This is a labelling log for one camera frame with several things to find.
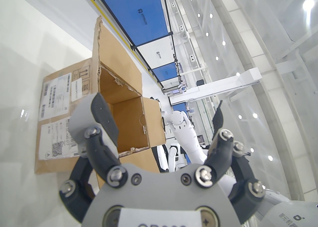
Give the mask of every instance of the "cardboard box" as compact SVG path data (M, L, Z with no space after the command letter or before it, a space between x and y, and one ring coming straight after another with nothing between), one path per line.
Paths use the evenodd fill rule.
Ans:
M43 80L35 173L73 169L78 153L68 132L68 119L81 99L95 92L103 95L113 113L121 161L159 172L150 149L166 141L159 103L142 97L140 71L99 17L92 58Z

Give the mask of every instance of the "white beam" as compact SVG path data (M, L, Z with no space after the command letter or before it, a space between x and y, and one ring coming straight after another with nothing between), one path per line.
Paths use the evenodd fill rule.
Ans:
M245 71L239 76L227 77L208 84L188 89L186 92L170 97L171 104L201 99L210 95L216 95L246 87L258 82L262 78L258 68Z

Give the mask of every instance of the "screw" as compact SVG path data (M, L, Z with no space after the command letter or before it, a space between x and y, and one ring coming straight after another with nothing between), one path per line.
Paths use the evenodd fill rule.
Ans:
M230 138L233 138L233 133L231 131L229 131L228 129L222 129L220 131L220 136L223 140L227 141Z
M120 181L122 179L122 172L120 169L115 169L110 175L110 179L114 181Z
M117 227L120 217L120 206L110 208L104 215L102 226L104 227Z
M199 168L197 168L195 172L195 178L200 186L208 188L213 185L213 182L211 181L211 171L211 168L206 165L202 165Z
M261 198L265 195L265 191L263 190L262 183L260 181L253 184L248 183L248 189L255 197Z
M252 190L253 190L256 194L259 193L259 187L260 187L260 185L261 185L261 182L260 182L260 181L258 181L257 183L253 183L253 185L252 185Z
M73 194L75 190L75 182L73 180L67 180L63 182L62 186L60 187L60 191L65 195L65 197L69 197Z
M61 192L64 193L64 194L70 193L71 190L72 190L72 187L73 187L73 186L72 186L71 184L65 183L65 184L63 184L62 187L61 187Z
M212 178L212 175L210 172L208 172L206 169L202 169L200 171L200 179L203 181L203 182L207 182L209 180L211 180Z
M122 187L127 179L127 170L122 166L114 166L107 173L107 183L114 188Z
M141 183L141 175L139 173L135 173L132 177L131 177L131 184L134 186L137 186Z
M181 182L183 185L185 186L188 186L191 184L191 177L190 175L188 175L187 173L184 173L182 176L181 176Z
M91 127L91 128L88 128L85 133L84 133L84 137L86 139L89 139L91 136L94 136L96 134L98 134L100 132L100 129L99 128L95 128L95 127Z
M242 151L243 150L243 144L242 143L235 143L234 144L234 149L236 151Z

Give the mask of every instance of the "barcode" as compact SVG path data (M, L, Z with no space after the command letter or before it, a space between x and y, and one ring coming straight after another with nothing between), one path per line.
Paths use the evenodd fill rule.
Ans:
M56 91L56 85L53 88L53 96L52 96L52 108L54 108L54 101L55 101L55 91Z
M78 90L77 90L77 81L75 81L75 95L76 95L76 98L77 98L77 93L78 93Z
M68 75L68 77L67 77L67 88L66 88L66 92L68 92L68 90L70 89L70 77L71 77L71 75Z
M72 147L75 147L75 146L76 146L76 142L75 142L74 139L71 139L71 146L72 146Z
M41 119L44 118L44 109L45 109L45 104L42 105L42 110L41 110Z
M52 155L53 157L57 157L62 155L62 146L63 142L53 143L52 144Z
M49 84L46 84L45 85L45 89L44 89L44 95L46 96L47 95L47 89L49 88Z
M51 107L51 101L52 101L52 89L53 87L51 87L50 89L49 108Z

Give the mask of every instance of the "white humanoid robot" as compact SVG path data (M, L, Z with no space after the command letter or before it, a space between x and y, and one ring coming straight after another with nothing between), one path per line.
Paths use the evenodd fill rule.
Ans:
M199 145L197 134L184 111L162 112L164 120L173 131L180 146L188 155L191 163L204 164L208 150ZM175 171L176 147L171 147L168 155L169 172ZM235 178L224 175L218 182L226 195L229 195ZM266 189L266 194L255 216L261 221L261 227L278 226L318 226L318 205L313 202L291 201L279 192Z
M167 121L176 140L188 155L191 163L203 164L206 160L202 148L199 145L197 134L192 123L184 111L174 111L171 114L164 113L164 120ZM176 148L171 148L169 157L173 157Z

